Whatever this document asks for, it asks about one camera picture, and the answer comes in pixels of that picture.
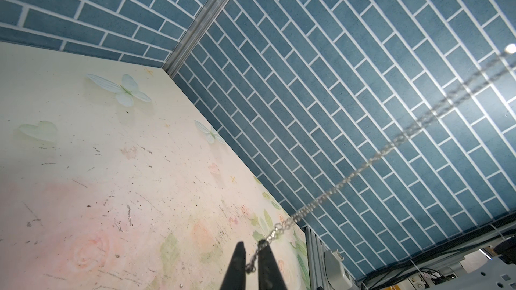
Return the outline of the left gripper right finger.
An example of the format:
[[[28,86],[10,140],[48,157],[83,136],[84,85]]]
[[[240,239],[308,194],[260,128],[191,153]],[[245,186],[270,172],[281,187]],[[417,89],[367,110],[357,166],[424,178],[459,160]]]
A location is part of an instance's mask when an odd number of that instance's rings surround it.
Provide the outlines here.
[[[287,290],[270,244],[266,240],[261,240],[258,245],[259,290]]]

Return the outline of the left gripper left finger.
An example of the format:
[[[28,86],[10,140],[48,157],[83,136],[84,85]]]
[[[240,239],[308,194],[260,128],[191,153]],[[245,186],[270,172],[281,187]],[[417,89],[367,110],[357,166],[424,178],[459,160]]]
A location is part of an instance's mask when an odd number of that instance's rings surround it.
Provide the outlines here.
[[[232,254],[220,290],[245,290],[246,288],[246,250],[244,242],[238,242]]]

